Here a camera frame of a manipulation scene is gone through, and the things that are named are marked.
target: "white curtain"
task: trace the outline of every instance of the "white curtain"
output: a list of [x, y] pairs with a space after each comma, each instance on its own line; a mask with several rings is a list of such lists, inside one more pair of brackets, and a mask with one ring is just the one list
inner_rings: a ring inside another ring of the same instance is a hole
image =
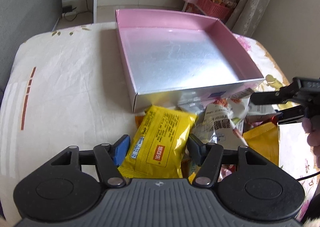
[[233, 32], [251, 37], [270, 0], [240, 0], [226, 26]]

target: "yellow snack package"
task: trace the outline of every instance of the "yellow snack package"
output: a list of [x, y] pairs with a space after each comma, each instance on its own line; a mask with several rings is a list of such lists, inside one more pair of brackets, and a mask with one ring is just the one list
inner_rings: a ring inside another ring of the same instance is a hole
[[128, 178], [182, 178], [181, 160], [195, 114], [151, 106], [118, 170]]
[[259, 125], [243, 134], [248, 146], [279, 166], [278, 128], [272, 122]]

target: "gray gripper base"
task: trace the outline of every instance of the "gray gripper base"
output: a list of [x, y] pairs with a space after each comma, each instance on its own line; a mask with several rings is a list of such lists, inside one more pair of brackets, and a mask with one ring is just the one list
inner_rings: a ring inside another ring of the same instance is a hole
[[294, 219], [280, 223], [255, 223], [226, 211], [210, 190], [187, 179], [133, 179], [120, 189], [106, 192], [97, 207], [63, 223], [23, 219], [17, 227], [285, 227], [300, 226]]

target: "black power cord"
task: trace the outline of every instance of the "black power cord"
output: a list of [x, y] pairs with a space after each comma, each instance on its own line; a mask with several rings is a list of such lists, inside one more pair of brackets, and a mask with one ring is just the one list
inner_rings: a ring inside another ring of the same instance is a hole
[[308, 175], [308, 176], [304, 176], [304, 177], [298, 178], [297, 181], [301, 181], [301, 180], [305, 180], [305, 179], [308, 179], [308, 178], [312, 178], [312, 177], [317, 176], [317, 175], [319, 175], [319, 174], [320, 174], [320, 171], [317, 172], [317, 173]]
[[66, 18], [66, 14], [64, 13], [64, 14], [63, 14], [63, 18], [64, 18], [66, 21], [68, 21], [68, 22], [72, 22], [75, 18], [77, 18], [77, 15], [78, 15], [78, 14], [93, 13], [91, 10], [89, 10], [89, 7], [88, 7], [88, 0], [85, 0], [85, 3], [86, 3], [86, 6], [87, 6], [87, 10], [86, 10], [86, 11], [76, 13], [76, 16], [75, 16], [73, 19], [71, 19], [71, 20], [68, 20], [68, 19]]

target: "pink basket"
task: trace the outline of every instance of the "pink basket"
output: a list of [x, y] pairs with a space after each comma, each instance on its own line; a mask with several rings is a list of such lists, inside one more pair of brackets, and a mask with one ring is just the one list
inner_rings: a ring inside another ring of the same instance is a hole
[[207, 16], [219, 18], [225, 22], [233, 12], [233, 9], [216, 4], [211, 0], [197, 0], [197, 5]]

